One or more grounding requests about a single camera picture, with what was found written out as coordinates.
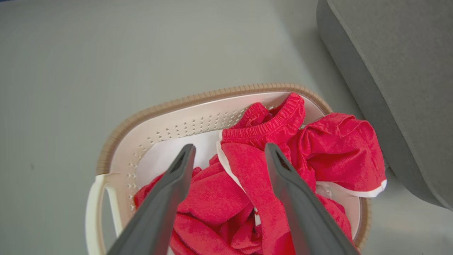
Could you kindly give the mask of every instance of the laundry basket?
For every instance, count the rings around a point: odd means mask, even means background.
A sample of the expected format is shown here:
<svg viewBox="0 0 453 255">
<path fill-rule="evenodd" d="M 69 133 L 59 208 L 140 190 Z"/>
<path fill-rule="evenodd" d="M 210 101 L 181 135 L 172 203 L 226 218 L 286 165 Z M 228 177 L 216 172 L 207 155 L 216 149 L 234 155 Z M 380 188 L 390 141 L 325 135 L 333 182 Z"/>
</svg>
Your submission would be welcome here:
<svg viewBox="0 0 453 255">
<path fill-rule="evenodd" d="M 106 253 L 101 209 L 107 190 L 119 236 L 135 213 L 133 196 L 138 191 L 136 169 L 141 158 L 156 143 L 178 137 L 233 126 L 253 103 L 267 108 L 280 105 L 291 93 L 305 100 L 304 125 L 332 112 L 313 91 L 291 83 L 268 83 L 205 92 L 145 109 L 123 121 L 104 144 L 96 167 L 96 178 L 88 195 L 85 231 L 90 255 Z M 358 250 L 367 240 L 371 223 L 369 198 L 332 190 L 345 207 Z"/>
</svg>

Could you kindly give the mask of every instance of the red garment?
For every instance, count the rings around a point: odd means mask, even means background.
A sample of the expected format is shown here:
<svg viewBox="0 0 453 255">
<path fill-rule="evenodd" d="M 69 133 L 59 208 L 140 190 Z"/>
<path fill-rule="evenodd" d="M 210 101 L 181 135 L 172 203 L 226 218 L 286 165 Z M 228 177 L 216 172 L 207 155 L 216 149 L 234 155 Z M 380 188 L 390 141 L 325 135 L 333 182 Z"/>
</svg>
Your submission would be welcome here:
<svg viewBox="0 0 453 255">
<path fill-rule="evenodd" d="M 284 207 L 267 172 L 268 142 L 279 146 L 313 191 L 321 181 L 362 195 L 379 192 L 384 163 L 370 124 L 333 113 L 299 130 L 304 117 L 303 99 L 291 94 L 270 111 L 251 105 L 238 124 L 223 130 L 218 155 L 208 168 L 194 171 L 178 206 L 170 241 L 175 254 L 294 254 Z M 137 207 L 158 179 L 135 195 Z M 343 206 L 316 196 L 352 241 Z"/>
</svg>

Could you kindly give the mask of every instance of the gray floor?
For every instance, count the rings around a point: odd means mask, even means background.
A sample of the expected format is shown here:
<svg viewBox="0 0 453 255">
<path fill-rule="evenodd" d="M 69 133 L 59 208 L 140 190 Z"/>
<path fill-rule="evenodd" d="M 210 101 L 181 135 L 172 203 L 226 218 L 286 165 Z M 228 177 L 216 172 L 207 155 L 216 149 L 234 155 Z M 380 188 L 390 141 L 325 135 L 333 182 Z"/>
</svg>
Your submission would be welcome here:
<svg viewBox="0 0 453 255">
<path fill-rule="evenodd" d="M 0 254 L 86 253 L 99 151 L 146 107 L 283 81 L 361 118 L 317 34 L 315 9 L 316 0 L 1 2 Z M 451 253 L 452 213 L 393 177 L 373 216 L 365 255 Z"/>
</svg>

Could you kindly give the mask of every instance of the tan basket rim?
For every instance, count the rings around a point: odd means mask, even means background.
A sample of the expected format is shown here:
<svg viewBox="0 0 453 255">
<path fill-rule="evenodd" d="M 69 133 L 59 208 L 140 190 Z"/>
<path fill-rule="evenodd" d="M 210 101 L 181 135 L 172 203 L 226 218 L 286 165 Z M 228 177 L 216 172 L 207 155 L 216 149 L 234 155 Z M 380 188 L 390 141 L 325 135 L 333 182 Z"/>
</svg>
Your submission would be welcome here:
<svg viewBox="0 0 453 255">
<path fill-rule="evenodd" d="M 108 174 L 111 161 L 116 148 L 122 139 L 135 127 L 151 118 L 187 108 L 190 106 L 207 103 L 214 100 L 229 98 L 239 95 L 248 95 L 264 92 L 294 92 L 310 99 L 324 114 L 332 113 L 330 106 L 312 90 L 293 83 L 264 83 L 239 87 L 223 88 L 209 92 L 199 93 L 188 97 L 172 100 L 156 106 L 146 108 L 124 120 L 107 139 L 97 161 L 96 175 Z M 361 198 L 361 222 L 354 244 L 361 251 L 368 239 L 371 227 L 371 202 L 368 198 Z"/>
</svg>

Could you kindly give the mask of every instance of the gray sofa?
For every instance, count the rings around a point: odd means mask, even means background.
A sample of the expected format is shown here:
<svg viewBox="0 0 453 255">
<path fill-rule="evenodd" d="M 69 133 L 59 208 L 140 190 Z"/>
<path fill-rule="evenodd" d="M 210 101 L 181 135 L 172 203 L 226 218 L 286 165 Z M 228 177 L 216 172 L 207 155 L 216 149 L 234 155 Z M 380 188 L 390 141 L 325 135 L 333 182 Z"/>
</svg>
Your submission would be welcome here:
<svg viewBox="0 0 453 255">
<path fill-rule="evenodd" d="M 317 23 L 398 179 L 453 210 L 453 1 L 319 0 Z"/>
</svg>

